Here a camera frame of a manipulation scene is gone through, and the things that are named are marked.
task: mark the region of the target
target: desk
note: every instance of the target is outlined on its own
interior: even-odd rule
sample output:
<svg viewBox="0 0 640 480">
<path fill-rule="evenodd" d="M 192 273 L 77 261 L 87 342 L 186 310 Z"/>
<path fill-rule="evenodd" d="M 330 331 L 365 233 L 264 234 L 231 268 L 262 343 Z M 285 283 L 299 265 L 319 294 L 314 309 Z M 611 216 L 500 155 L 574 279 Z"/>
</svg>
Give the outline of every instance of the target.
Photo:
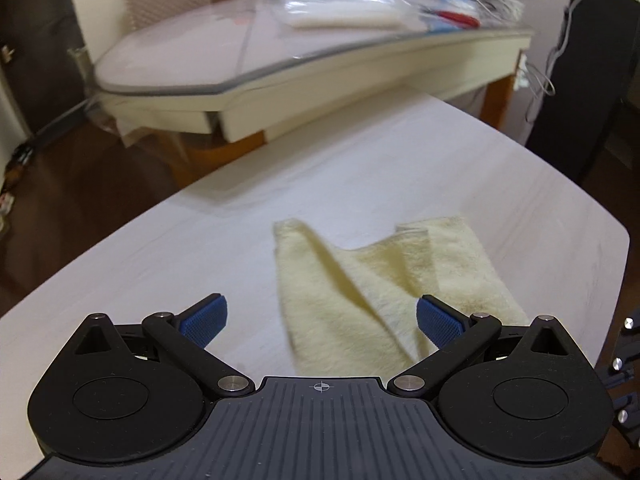
<svg viewBox="0 0 640 480">
<path fill-rule="evenodd" d="M 272 0 L 229 0 L 128 35 L 95 75 L 105 110 L 135 126 L 208 134 L 218 112 L 229 142 L 273 140 L 393 86 L 446 100 L 500 80 L 531 37 L 418 16 L 403 30 L 295 30 Z"/>
<path fill-rule="evenodd" d="M 558 316 L 592 364 L 628 235 L 516 142 L 436 98 L 396 89 L 329 114 L 210 174 L 60 270 L 0 319 L 0 477 L 40 451 L 29 395 L 91 312 L 138 323 L 212 292 L 229 304 L 208 347 L 259 384 L 294 373 L 276 291 L 273 223 L 308 222 L 345 248 L 401 222 L 464 215 L 532 318 Z"/>
</svg>

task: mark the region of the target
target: wooden table surface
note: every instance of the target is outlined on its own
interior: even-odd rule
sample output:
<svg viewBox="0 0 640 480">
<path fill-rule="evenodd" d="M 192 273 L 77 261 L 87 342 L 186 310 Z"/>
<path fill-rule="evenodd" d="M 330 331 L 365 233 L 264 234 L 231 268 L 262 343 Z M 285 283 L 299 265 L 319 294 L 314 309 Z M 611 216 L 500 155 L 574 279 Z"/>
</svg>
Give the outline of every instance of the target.
<svg viewBox="0 0 640 480">
<path fill-rule="evenodd" d="M 276 291 L 273 223 L 308 222 L 356 248 L 401 222 L 464 215 L 532 318 L 557 316 L 593 364 L 614 311 L 625 229 L 517 143 L 443 102 L 397 89 L 298 128 L 162 202 L 0 319 L 0 478 L 41 457 L 33 387 L 91 312 L 118 324 L 229 304 L 209 351 L 260 383 L 294 373 Z"/>
</svg>

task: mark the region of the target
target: ribbed black plate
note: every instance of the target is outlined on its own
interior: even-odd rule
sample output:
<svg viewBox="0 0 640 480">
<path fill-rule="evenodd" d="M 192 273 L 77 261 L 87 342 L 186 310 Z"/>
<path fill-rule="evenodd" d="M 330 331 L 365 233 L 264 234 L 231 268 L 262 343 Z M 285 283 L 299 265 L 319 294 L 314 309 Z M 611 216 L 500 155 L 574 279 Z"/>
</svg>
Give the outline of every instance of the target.
<svg viewBox="0 0 640 480">
<path fill-rule="evenodd" d="M 591 458 L 529 468 L 476 455 L 443 430 L 425 402 L 392 396 L 376 379 L 267 378 L 249 397 L 221 400 L 193 438 L 158 458 L 91 467 L 52 457 L 28 478 L 591 480 L 614 476 Z"/>
</svg>

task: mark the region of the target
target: black cabinet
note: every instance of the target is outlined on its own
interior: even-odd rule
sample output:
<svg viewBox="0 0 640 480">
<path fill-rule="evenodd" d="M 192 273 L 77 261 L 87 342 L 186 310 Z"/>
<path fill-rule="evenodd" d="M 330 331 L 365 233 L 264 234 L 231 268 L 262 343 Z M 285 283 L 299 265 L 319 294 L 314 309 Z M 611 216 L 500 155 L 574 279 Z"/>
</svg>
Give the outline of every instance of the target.
<svg viewBox="0 0 640 480">
<path fill-rule="evenodd" d="M 626 99 L 639 40 L 640 3 L 582 0 L 551 76 L 556 95 L 545 97 L 527 148 L 580 182 Z"/>
</svg>

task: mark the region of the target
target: towel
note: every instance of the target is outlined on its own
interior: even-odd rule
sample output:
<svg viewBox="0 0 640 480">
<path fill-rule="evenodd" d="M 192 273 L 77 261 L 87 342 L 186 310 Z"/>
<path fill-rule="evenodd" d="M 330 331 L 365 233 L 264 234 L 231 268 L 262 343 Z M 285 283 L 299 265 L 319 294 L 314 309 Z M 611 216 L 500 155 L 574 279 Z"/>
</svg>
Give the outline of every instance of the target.
<svg viewBox="0 0 640 480">
<path fill-rule="evenodd" d="M 417 327 L 423 294 L 467 315 L 529 324 L 460 217 L 399 225 L 356 250 L 334 246 L 295 219 L 278 222 L 274 234 L 280 306 L 301 376 L 386 383 L 435 352 Z"/>
</svg>

